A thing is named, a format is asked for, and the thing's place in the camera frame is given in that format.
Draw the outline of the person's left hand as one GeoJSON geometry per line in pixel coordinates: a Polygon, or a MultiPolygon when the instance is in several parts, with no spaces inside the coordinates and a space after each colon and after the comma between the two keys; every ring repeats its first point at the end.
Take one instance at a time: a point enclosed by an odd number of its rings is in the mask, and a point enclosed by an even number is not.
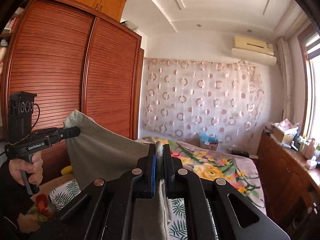
{"type": "Polygon", "coordinates": [[[39,185],[43,178],[43,160],[41,151],[36,152],[31,159],[31,163],[22,159],[13,159],[9,161],[9,172],[13,179],[19,184],[24,185],[21,171],[25,171],[30,174],[28,178],[29,183],[39,185]]]}

